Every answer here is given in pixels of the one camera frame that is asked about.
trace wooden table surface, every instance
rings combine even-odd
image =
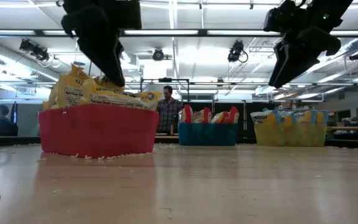
[[[9,224],[355,224],[358,149],[157,144],[97,161],[1,147],[0,195]]]

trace yellow basket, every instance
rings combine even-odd
[[[257,144],[260,146],[324,146],[325,124],[256,124]]]

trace ceiling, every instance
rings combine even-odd
[[[269,8],[278,5],[281,0],[254,0],[253,10],[243,0],[202,0],[203,12],[199,10],[199,0],[178,0],[177,16],[170,22],[168,0],[140,1],[143,29],[261,29]],[[0,1],[0,6],[31,4],[54,4],[48,0],[10,0]],[[354,0],[353,7],[348,9],[342,17],[344,22],[337,29],[358,29],[358,0]],[[0,7],[0,29],[61,29],[60,21],[65,11],[57,6],[40,8],[5,8]],[[85,71],[89,71],[90,61],[81,52],[76,51],[75,40],[68,37],[31,37],[36,44],[48,48],[48,52],[61,61],[54,61],[47,68],[57,73],[66,73],[74,61],[83,62]],[[19,50],[21,38],[0,37],[0,46],[13,52],[22,54]],[[216,81],[218,77],[231,82],[267,82],[274,68],[275,56],[273,46],[277,38],[235,38],[235,37],[122,37],[120,38],[127,54],[136,54],[146,63],[145,58],[155,48],[162,48],[165,54],[173,54],[173,43],[177,44],[178,76],[190,78],[198,82]],[[242,40],[248,46],[249,61],[242,65],[229,64],[227,54],[235,40]],[[342,45],[346,45],[353,38],[342,38]],[[348,66],[355,66],[358,62],[347,62]],[[320,68],[315,73],[332,75],[345,69],[345,60],[336,60],[334,63]],[[92,75],[101,72],[92,66]],[[131,77],[139,79],[139,73],[128,73]]]

